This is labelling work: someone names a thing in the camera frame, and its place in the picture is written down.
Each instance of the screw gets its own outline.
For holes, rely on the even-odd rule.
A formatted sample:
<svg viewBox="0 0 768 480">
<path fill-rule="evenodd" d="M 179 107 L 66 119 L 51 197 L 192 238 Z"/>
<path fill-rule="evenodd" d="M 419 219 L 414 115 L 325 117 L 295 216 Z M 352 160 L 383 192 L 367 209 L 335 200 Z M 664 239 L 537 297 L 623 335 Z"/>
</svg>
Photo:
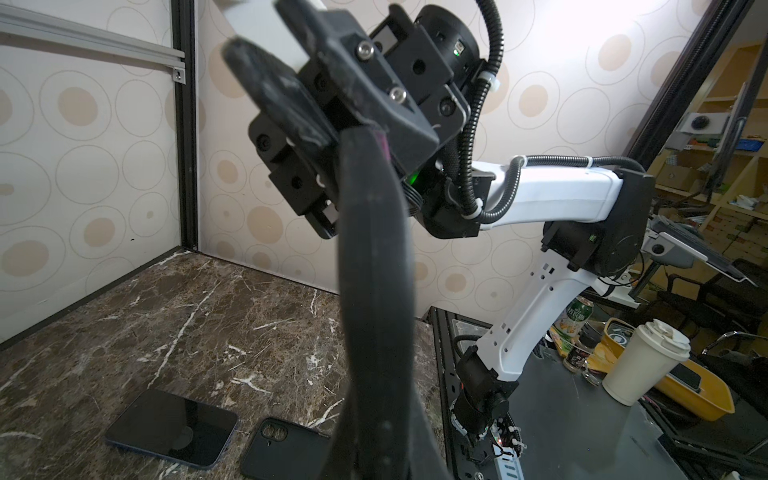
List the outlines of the screw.
<svg viewBox="0 0 768 480">
<path fill-rule="evenodd" d="M 261 151 L 267 151 L 272 147 L 272 139 L 269 135 L 261 134 L 256 139 L 256 148 Z"/>
<path fill-rule="evenodd" d="M 373 58 L 373 53 L 375 50 L 376 48 L 373 46 L 373 43 L 367 40 L 363 40 L 357 44 L 355 53 L 357 54 L 357 58 L 360 61 L 368 61 Z"/>
<path fill-rule="evenodd" d="M 393 99 L 395 103 L 401 104 L 406 101 L 408 93 L 403 87 L 393 87 L 392 90 L 389 91 L 389 97 Z"/>
<path fill-rule="evenodd" d="M 443 117 L 450 117 L 456 111 L 456 104 L 450 97 L 445 97 L 440 101 L 440 114 Z"/>
</svg>

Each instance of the green can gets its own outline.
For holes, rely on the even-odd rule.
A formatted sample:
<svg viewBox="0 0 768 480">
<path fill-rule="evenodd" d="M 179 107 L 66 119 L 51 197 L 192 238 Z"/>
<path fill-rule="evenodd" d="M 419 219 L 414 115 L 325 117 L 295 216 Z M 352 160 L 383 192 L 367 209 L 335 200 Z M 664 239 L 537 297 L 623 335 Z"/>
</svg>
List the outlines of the green can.
<svg viewBox="0 0 768 480">
<path fill-rule="evenodd" d="M 570 305 L 563 310 L 554 327 L 563 336 L 573 338 L 578 335 L 584 322 L 592 315 L 594 304 L 583 296 L 577 296 Z"/>
</svg>

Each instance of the wall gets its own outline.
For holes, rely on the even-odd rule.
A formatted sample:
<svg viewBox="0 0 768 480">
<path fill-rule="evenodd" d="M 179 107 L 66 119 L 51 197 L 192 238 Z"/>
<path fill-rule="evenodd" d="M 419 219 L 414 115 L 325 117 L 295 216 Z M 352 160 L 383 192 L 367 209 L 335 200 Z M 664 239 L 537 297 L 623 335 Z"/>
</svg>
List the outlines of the wall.
<svg viewBox="0 0 768 480">
<path fill-rule="evenodd" d="M 371 31 L 387 0 L 325 0 Z M 487 54 L 472 0 L 435 0 L 470 26 Z M 423 0 L 403 0 L 414 16 Z M 501 88 L 481 116 L 475 159 L 514 154 L 620 154 L 664 82 L 707 0 L 559 2 L 499 0 L 505 29 Z M 200 135 L 203 249 L 327 290 L 336 289 L 335 240 L 320 240 L 269 182 L 247 138 L 258 110 L 223 66 L 234 34 L 212 2 L 199 25 L 208 69 L 200 80 L 208 124 Z M 500 227 L 475 239 L 439 240 L 412 220 L 417 315 L 436 305 L 497 322 L 538 256 L 541 224 Z"/>
<path fill-rule="evenodd" d="M 16 4 L 156 43 L 170 25 L 161 0 L 130 7 L 146 24 Z M 179 244 L 174 84 L 148 67 L 0 37 L 0 341 Z"/>
</svg>

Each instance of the black smartphone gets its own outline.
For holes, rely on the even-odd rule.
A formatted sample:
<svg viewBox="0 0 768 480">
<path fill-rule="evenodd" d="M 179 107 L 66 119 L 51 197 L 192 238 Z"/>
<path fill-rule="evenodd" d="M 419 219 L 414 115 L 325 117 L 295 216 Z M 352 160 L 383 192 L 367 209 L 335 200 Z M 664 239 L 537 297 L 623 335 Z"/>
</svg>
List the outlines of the black smartphone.
<svg viewBox="0 0 768 480">
<path fill-rule="evenodd" d="M 701 375 L 678 363 L 669 375 L 696 393 L 701 392 Z"/>
<path fill-rule="evenodd" d="M 104 435 L 107 443 L 208 470 L 227 446 L 237 414 L 161 390 L 141 393 Z"/>
<path fill-rule="evenodd" d="M 330 446 L 320 432 L 267 417 L 253 433 L 240 473 L 255 480 L 317 478 Z"/>
</svg>

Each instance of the brown marble surface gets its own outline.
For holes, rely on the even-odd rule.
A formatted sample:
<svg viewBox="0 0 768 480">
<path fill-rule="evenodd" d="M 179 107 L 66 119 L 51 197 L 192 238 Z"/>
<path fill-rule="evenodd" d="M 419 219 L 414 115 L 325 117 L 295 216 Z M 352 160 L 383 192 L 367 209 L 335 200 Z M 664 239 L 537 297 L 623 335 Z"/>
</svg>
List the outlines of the brown marble surface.
<svg viewBox="0 0 768 480">
<path fill-rule="evenodd" d="M 421 322 L 414 370 L 442 448 L 432 328 Z M 104 443 L 150 386 L 238 414 L 212 470 Z M 263 417 L 330 434 L 345 390 L 335 295 L 177 253 L 0 352 L 0 478 L 242 478 Z"/>
</svg>

